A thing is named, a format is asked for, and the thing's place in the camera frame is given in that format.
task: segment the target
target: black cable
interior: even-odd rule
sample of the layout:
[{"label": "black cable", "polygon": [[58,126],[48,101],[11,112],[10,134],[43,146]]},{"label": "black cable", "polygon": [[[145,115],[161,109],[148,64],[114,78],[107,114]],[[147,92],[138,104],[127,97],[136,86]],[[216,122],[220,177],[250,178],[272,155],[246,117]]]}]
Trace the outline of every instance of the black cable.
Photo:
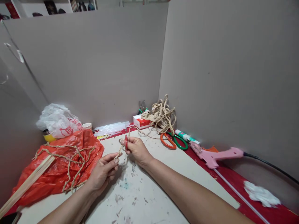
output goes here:
[{"label": "black cable", "polygon": [[286,173],[286,172],[283,171],[282,169],[278,168],[277,166],[274,166],[273,164],[271,164],[271,163],[269,163],[269,162],[267,162],[267,161],[265,161],[265,160],[263,160],[263,159],[261,159],[261,158],[259,158],[259,157],[257,157],[257,156],[248,154],[248,153],[246,153],[246,152],[245,152],[243,155],[244,155],[244,156],[247,156],[247,157],[254,158],[254,159],[256,159],[256,160],[260,160],[260,161],[263,162],[263,163],[266,163],[267,165],[269,165],[269,166],[275,168],[275,169],[278,170],[279,172],[281,172],[281,173],[283,173],[284,175],[286,175],[288,178],[290,178],[290,179],[291,179],[292,181],[294,181],[296,184],[299,184],[299,181],[298,181],[298,180],[296,180],[294,177],[292,177],[291,175],[289,175],[288,173]]}]

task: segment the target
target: tissue box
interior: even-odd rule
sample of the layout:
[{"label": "tissue box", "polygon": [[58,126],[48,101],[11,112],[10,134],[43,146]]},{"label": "tissue box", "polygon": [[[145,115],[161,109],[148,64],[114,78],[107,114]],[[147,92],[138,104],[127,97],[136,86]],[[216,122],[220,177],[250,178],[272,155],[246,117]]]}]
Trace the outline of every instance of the tissue box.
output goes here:
[{"label": "tissue box", "polygon": [[133,116],[133,122],[134,122],[135,126],[138,127],[139,129],[148,128],[151,126],[151,123],[152,123],[150,120],[141,119],[141,114]]}]

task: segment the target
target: jute rope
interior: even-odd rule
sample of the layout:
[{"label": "jute rope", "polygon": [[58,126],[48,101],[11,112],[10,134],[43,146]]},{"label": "jute rope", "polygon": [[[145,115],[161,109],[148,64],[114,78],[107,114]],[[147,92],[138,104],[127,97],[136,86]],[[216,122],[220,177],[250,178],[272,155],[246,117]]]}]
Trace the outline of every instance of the jute rope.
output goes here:
[{"label": "jute rope", "polygon": [[177,121],[177,117],[173,113],[175,107],[173,109],[169,109],[167,101],[168,95],[166,94],[164,97],[164,101],[160,99],[157,103],[154,103],[152,105],[152,112],[145,111],[141,115],[141,118],[144,120],[150,120],[152,122],[152,125],[155,124],[155,128],[157,129],[157,131],[157,127],[160,127],[161,130],[158,131],[159,134],[165,133],[168,131],[168,129],[170,129],[172,135],[174,135],[173,126]]},{"label": "jute rope", "polygon": [[[154,137],[149,136],[150,133],[151,133],[151,130],[150,130],[149,128],[147,128],[147,129],[149,130],[149,133],[146,134],[146,133],[144,133],[143,131],[141,131],[141,130],[140,130],[138,127],[136,127],[136,126],[133,126],[133,127],[130,127],[130,128],[129,128],[129,134],[128,134],[128,137],[130,137],[131,128],[136,128],[137,131],[138,131],[138,134],[139,134],[139,132],[142,133],[142,134],[144,134],[144,136],[141,136],[141,135],[139,134],[140,137],[145,137],[145,136],[147,136],[147,137],[150,137],[150,138],[152,138],[152,139],[158,139],[158,140],[160,140],[160,138],[154,138]],[[119,143],[121,143],[121,141],[124,141],[124,139],[123,139],[123,138],[120,138],[120,139],[118,140]],[[123,147],[124,147],[124,146],[121,144],[121,147],[120,147],[120,149],[119,149],[119,151],[118,151],[118,154],[116,155],[116,157],[115,157],[114,159],[117,159],[117,158],[119,157],[119,155],[120,155],[121,150],[123,149]]]},{"label": "jute rope", "polygon": [[[83,169],[85,163],[88,162],[88,160],[89,160],[89,158],[90,158],[90,153],[95,149],[95,147],[92,147],[92,148],[84,148],[84,149],[79,150],[79,149],[77,148],[77,146],[70,146],[70,145],[64,145],[64,146],[52,146],[52,145],[49,144],[49,142],[48,142],[47,144],[45,144],[45,145],[46,145],[46,146],[53,147],[53,148],[70,147],[70,148],[74,148],[74,149],[76,150],[75,154],[74,154],[71,158],[68,158],[68,157],[63,156],[63,155],[53,154],[53,153],[51,153],[48,149],[42,149],[39,153],[38,153],[38,151],[37,151],[36,154],[35,154],[35,157],[32,159],[32,160],[36,159],[42,152],[46,152],[46,153],[48,153],[49,155],[54,156],[54,157],[60,157],[60,158],[64,158],[64,159],[66,159],[66,160],[69,162],[69,164],[68,164],[68,177],[69,177],[69,179],[65,182],[65,184],[64,184],[64,186],[63,186],[63,189],[62,189],[62,192],[68,192],[68,191],[71,190],[72,193],[73,193],[73,189],[74,189],[74,188],[80,187],[80,186],[82,186],[82,185],[86,182],[86,181],[84,181],[84,182],[81,182],[81,183],[75,185],[75,180],[76,180],[77,176],[80,176],[80,172],[82,171],[82,169]],[[89,153],[88,153],[88,158],[87,158],[87,160],[85,160],[84,157],[81,155],[81,152],[84,151],[84,150],[90,150]],[[79,157],[82,158],[83,162],[78,162],[78,161],[73,160],[73,158],[74,158],[76,155],[79,155]],[[74,179],[73,179],[73,181],[72,181],[72,185],[71,185],[70,189],[65,190],[66,185],[67,185],[67,184],[70,182],[70,180],[71,180],[71,175],[70,175],[71,162],[78,164],[79,167],[80,167],[80,169],[78,170],[78,172],[77,172],[76,175],[74,176]]]}]

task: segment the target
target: wooden stick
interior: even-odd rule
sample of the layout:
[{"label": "wooden stick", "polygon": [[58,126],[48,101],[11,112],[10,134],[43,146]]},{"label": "wooden stick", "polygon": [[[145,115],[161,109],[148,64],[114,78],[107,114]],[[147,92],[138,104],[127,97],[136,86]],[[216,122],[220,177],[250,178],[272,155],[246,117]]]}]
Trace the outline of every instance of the wooden stick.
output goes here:
[{"label": "wooden stick", "polygon": [[19,189],[9,198],[9,200],[0,209],[0,219],[12,208],[12,206],[23,196],[23,194],[37,181],[45,170],[55,160],[55,157],[49,155],[44,161],[30,174]]}]

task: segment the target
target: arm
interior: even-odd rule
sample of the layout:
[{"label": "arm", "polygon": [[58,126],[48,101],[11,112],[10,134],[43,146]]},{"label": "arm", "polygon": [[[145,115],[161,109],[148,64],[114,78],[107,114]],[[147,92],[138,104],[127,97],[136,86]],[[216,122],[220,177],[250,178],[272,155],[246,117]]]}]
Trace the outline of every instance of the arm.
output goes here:
[{"label": "arm", "polygon": [[102,157],[93,169],[87,182],[47,215],[39,224],[74,223],[79,224],[95,199],[104,191],[108,183],[114,179],[119,159],[113,160],[116,153]]},{"label": "arm", "polygon": [[141,139],[129,137],[128,149],[126,153],[133,153],[190,223],[253,223],[210,190],[153,158]]}]

